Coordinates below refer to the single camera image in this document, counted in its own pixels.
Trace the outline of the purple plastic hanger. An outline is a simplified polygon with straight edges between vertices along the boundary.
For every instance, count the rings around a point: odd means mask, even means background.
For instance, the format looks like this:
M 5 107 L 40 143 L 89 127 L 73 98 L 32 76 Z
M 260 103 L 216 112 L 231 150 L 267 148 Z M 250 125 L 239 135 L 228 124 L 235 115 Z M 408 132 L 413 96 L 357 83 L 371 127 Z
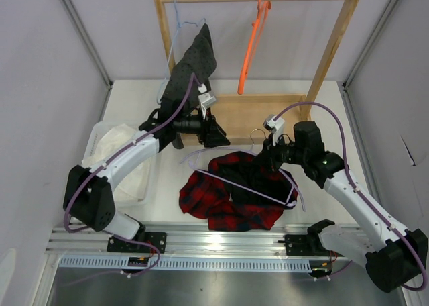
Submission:
M 266 199 L 269 199 L 269 200 L 271 200 L 271 201 L 273 201 L 273 202 L 275 202 L 275 203 L 279 203 L 279 204 L 281 204 L 281 205 L 287 205 L 287 206 L 290 206 L 290 205 L 291 205 L 291 204 L 289 203 L 290 197 L 292 196 L 293 191 L 296 191 L 296 192 L 297 192 L 297 194 L 298 194 L 298 196 L 299 196 L 299 198 L 300 198 L 302 211 L 303 211 L 303 212 L 306 212 L 306 205 L 305 205 L 304 196 L 303 196 L 302 192 L 301 192 L 301 191 L 300 191 L 300 189 L 298 188 L 298 186 L 297 186 L 296 182 L 294 181 L 294 179 L 293 179 L 292 177 L 289 177 L 289 176 L 285 173 L 285 171 L 284 171 L 284 170 L 282 170 L 282 169 L 279 169 L 279 170 L 278 170 L 278 172 L 279 172 L 279 173 L 280 173 L 280 174 L 281 174 L 281 175 L 282 175 L 282 176 L 283 176 L 283 177 L 284 177 L 284 178 L 285 178 L 285 179 L 290 183 L 290 185 L 291 185 L 291 187 L 292 187 L 292 188 L 291 188 L 291 190 L 290 190 L 290 193 L 288 194 L 288 198 L 286 199 L 286 202 L 282 202 L 282 201 L 277 200 L 277 199 L 275 199 L 275 198 L 273 198 L 273 197 L 270 197 L 269 195 L 266 195 L 266 194 L 264 194 L 264 193 L 260 193 L 260 192 L 258 192 L 258 191 L 256 191 L 256 190 L 254 190 L 254 189 L 251 189 L 251 188 L 249 188 L 249 187 L 246 187 L 246 186 L 244 186 L 244 185 L 242 185 L 242 184 L 234 183 L 234 182 L 233 182 L 233 181 L 231 181 L 231 180 L 228 180 L 228 179 L 225 179 L 225 178 L 219 177 L 219 176 L 217 176 L 217 175 L 215 175 L 215 174 L 209 173 L 208 171 L 205 171 L 205 170 L 202 170 L 202 169 L 199 169 L 199 168 L 197 168 L 197 167 L 196 167 L 196 165 L 198 164 L 198 160 L 199 160 L 199 158 L 200 158 L 200 155 L 201 155 L 203 152 L 208 152 L 208 151 L 213 151 L 213 150 L 230 150 L 230 151 L 236 150 L 236 151 L 240 151 L 240 152 L 246 152 L 246 153 L 248 153 L 248 154 L 250 154 L 250 155 L 252 155 L 252 156 L 255 156 L 255 155 L 256 155 L 256 153 L 253 151 L 253 148 L 254 148 L 254 146 L 256 145 L 256 142 L 255 142 L 255 140 L 253 139 L 253 133 L 254 133 L 255 131 L 261 131 L 261 132 L 263 132 L 264 139 L 266 139 L 266 138 L 267 138 L 267 137 L 266 137 L 266 133 L 265 133 L 261 128 L 255 128 L 255 129 L 253 129 L 253 130 L 250 132 L 250 134 L 249 134 L 249 139 L 251 140 L 251 145 L 250 145 L 250 148 L 249 148 L 248 150 L 244 150 L 244 149 L 241 149 L 241 148 L 238 148 L 238 147 L 233 147 L 233 146 L 221 146 L 221 147 L 216 147 L 216 148 L 205 148 L 205 149 L 195 150 L 195 151 L 193 151 L 193 152 L 189 153 L 187 156 L 183 157 L 183 159 L 181 159 L 181 161 L 179 161 L 179 164 L 183 164 L 184 162 L 187 162 L 188 167 L 189 167 L 190 169 L 194 170 L 194 171 L 201 172 L 202 174 L 205 174 L 205 175 L 207 175 L 207 176 L 210 176 L 210 177 L 212 177 L 212 178 L 218 179 L 218 180 L 220 180 L 220 181 L 223 181 L 223 182 L 229 183 L 230 185 L 233 185 L 233 186 L 239 187 L 239 188 L 241 188 L 241 189 L 243 189 L 243 190 L 249 191 L 249 192 L 251 192 L 251 193 L 254 193 L 254 194 L 256 194 L 256 195 L 259 195 L 259 196 L 261 196 L 261 197 L 264 197 L 264 198 L 266 198 Z

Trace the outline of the red plaid skirt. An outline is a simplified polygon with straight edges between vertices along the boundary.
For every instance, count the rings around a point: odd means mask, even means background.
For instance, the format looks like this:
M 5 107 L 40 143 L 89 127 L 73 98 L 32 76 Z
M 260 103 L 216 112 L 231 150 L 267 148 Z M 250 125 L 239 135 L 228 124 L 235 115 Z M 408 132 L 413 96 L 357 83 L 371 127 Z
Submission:
M 213 158 L 207 171 L 286 202 L 290 183 L 278 171 L 253 164 L 253 157 L 246 152 L 230 152 Z M 178 202 L 183 213 L 207 220 L 213 231 L 269 231 L 285 210 L 295 208 L 298 194 L 293 191 L 290 206 L 281 205 L 194 171 L 180 189 Z

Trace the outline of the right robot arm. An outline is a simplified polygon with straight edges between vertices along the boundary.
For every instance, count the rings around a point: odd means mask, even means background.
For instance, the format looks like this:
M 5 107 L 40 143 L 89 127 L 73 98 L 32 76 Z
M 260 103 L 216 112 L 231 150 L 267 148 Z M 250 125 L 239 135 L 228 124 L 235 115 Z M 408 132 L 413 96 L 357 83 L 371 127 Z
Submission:
M 315 122 L 296 123 L 294 139 L 289 142 L 282 135 L 284 124 L 281 118 L 266 119 L 263 126 L 270 135 L 255 163 L 271 170 L 278 170 L 282 164 L 300 166 L 309 179 L 347 210 L 366 235 L 360 238 L 328 224 L 307 236 L 307 249 L 316 255 L 325 250 L 338 252 L 363 267 L 383 292 L 398 287 L 423 291 L 428 286 L 427 236 L 420 229 L 410 231 L 359 188 L 347 159 L 325 149 Z

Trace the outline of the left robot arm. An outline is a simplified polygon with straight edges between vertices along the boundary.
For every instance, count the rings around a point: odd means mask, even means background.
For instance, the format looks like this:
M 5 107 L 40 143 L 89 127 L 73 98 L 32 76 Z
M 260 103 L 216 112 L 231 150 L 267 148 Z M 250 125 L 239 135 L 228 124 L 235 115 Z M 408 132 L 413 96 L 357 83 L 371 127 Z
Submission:
M 145 246 L 144 226 L 116 208 L 113 192 L 141 163 L 168 144 L 177 145 L 180 134 L 194 134 L 206 148 L 230 143 L 211 112 L 175 114 L 165 121 L 151 114 L 118 151 L 91 167 L 76 165 L 70 170 L 63 203 L 64 228 L 72 232 L 70 219 L 75 218 L 84 229 L 107 232 L 122 238 L 130 252 L 140 251 Z

